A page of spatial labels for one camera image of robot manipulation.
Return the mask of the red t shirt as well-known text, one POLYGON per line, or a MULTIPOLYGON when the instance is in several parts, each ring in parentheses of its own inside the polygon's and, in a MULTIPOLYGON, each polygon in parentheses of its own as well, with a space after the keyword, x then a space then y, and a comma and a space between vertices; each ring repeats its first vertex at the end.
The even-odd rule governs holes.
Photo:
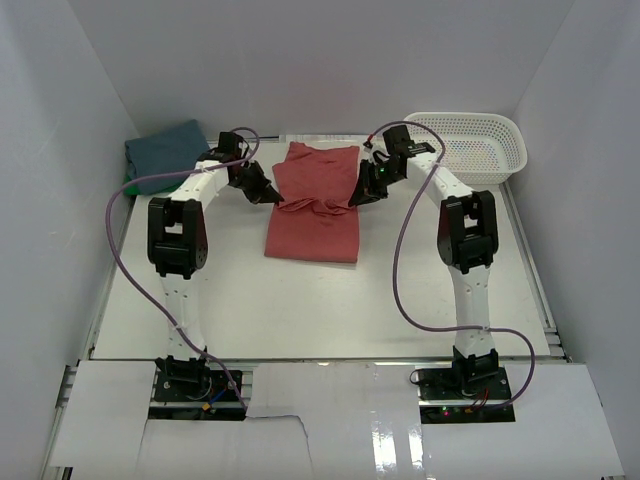
POLYGON ((355 264, 359 215, 349 205, 357 146, 317 149, 292 142, 272 171, 283 200, 272 210, 264 254, 271 258, 355 264))

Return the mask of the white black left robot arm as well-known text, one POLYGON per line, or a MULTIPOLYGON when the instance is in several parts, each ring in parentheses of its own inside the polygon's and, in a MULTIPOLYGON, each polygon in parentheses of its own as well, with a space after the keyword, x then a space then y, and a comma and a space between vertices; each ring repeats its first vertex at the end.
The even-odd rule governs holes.
POLYGON ((171 315, 168 355, 156 364, 170 386, 193 400, 204 399, 214 387, 205 359, 196 283, 208 258, 205 210, 226 187, 240 190, 252 204, 284 201, 252 159, 257 149, 242 131, 239 127, 221 133, 217 145, 198 157, 195 171, 174 192, 148 204, 147 256, 160 277, 164 308, 171 315))

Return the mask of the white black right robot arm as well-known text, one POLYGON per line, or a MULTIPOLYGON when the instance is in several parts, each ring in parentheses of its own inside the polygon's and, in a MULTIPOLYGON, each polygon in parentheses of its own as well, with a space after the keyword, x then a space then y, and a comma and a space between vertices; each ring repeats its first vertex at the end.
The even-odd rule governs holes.
POLYGON ((456 324, 450 331, 455 341, 445 385, 472 399, 499 373, 488 302, 490 268, 499 247, 496 202, 491 192, 472 189, 443 166, 444 144, 415 142, 409 133, 412 125, 393 121, 375 130, 384 150, 376 149, 371 139, 364 142, 349 204, 383 200, 390 185, 407 179, 410 171, 420 174, 417 193, 427 195, 439 209, 436 246, 454 288, 456 324))

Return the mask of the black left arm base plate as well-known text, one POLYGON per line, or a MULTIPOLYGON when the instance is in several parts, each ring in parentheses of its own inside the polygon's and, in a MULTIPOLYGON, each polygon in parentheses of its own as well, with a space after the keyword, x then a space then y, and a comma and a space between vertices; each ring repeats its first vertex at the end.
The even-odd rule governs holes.
POLYGON ((173 380, 158 370, 148 417, 152 420, 241 422, 246 414, 223 371, 205 373, 203 382, 198 385, 173 380))

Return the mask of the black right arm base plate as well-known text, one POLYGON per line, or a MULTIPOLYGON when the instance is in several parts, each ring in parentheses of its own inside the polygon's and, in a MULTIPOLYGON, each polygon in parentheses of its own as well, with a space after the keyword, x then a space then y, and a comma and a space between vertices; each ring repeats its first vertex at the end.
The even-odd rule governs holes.
POLYGON ((514 407, 498 405, 511 400, 511 389, 503 367, 492 378, 464 389, 454 379, 452 368, 415 369, 409 381, 417 387, 423 425, 514 423, 514 407))

